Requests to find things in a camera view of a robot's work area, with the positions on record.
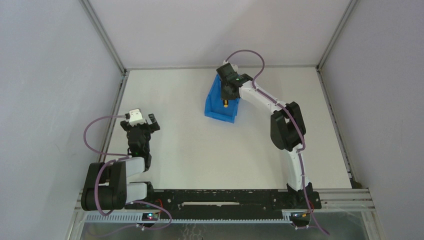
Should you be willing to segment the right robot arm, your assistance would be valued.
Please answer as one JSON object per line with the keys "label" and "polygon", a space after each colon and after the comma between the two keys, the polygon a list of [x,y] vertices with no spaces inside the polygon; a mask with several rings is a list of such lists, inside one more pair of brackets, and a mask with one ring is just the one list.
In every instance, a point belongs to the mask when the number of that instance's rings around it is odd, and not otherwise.
{"label": "right robot arm", "polygon": [[302,151],[305,149],[306,127],[300,106],[296,102],[277,100],[260,86],[254,85],[247,74],[217,71],[220,80],[220,97],[223,105],[230,100],[242,99],[270,113],[270,138],[279,149],[286,151],[289,159],[287,190],[297,203],[309,202],[313,187],[305,174]]}

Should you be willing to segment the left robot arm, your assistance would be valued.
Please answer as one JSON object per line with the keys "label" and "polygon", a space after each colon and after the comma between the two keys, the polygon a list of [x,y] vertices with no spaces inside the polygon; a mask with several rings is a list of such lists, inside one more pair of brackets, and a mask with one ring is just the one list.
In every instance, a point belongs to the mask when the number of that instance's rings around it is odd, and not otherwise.
{"label": "left robot arm", "polygon": [[106,216],[113,210],[123,209],[127,203],[144,200],[152,189],[150,182],[130,182],[131,176],[144,173],[151,167],[151,135],[160,130],[155,115],[150,122],[138,109],[122,115],[120,126],[126,133],[128,149],[118,159],[89,165],[81,195],[85,211],[98,211]]}

